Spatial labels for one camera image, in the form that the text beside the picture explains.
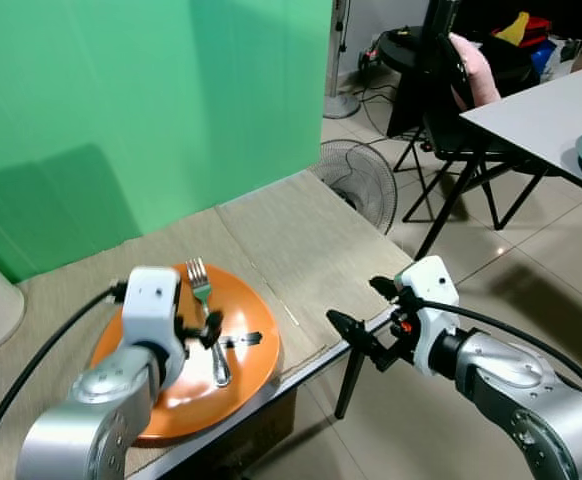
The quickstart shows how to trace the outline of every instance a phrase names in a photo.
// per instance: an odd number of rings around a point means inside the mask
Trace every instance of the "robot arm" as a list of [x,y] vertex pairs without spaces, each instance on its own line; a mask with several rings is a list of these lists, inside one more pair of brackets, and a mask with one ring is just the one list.
[[462,395],[513,439],[536,479],[582,480],[582,391],[562,382],[533,350],[477,330],[463,331],[453,313],[420,308],[419,298],[458,303],[439,257],[412,265],[396,277],[395,285],[383,280],[376,278],[372,285],[387,298],[398,298],[391,325],[397,341],[387,349],[362,322],[328,312],[342,337],[380,371],[403,359],[425,376],[439,373],[453,380]]
[[137,267],[122,306],[118,349],[82,373],[68,398],[42,414],[20,451],[18,480],[122,480],[127,449],[146,428],[161,390],[180,375],[184,340],[205,348],[220,335],[221,314],[201,330],[177,316],[180,276],[171,268]]

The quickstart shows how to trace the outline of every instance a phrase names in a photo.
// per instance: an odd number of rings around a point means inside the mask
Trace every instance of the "yellow object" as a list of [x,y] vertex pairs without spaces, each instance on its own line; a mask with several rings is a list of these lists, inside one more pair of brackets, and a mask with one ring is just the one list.
[[520,15],[518,15],[515,22],[501,32],[496,33],[495,36],[502,40],[506,40],[517,47],[524,38],[524,31],[527,28],[527,23],[529,23],[529,14],[527,12],[520,12]]

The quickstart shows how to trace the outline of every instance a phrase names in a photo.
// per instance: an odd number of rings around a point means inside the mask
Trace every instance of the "fork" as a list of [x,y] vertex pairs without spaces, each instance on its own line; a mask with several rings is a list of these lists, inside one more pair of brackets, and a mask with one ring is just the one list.
[[[200,257],[188,260],[186,266],[193,296],[202,304],[202,311],[206,321],[209,316],[208,299],[209,295],[211,295],[211,284],[209,283],[207,271]],[[226,387],[231,383],[231,370],[229,370],[229,364],[218,342],[215,342],[211,347],[211,353],[213,356],[213,378],[215,383],[218,387]]]

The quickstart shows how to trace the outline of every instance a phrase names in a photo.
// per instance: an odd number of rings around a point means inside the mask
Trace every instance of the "green screen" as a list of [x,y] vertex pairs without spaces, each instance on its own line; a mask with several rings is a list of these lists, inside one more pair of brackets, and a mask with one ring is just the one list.
[[0,0],[0,269],[27,278],[315,162],[331,0]]

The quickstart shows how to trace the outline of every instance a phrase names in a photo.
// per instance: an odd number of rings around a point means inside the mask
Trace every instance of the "fan guard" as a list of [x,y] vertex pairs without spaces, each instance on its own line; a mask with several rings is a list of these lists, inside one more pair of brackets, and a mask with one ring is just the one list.
[[309,170],[378,230],[389,231],[398,188],[380,152],[355,140],[331,140],[322,144],[320,161]]

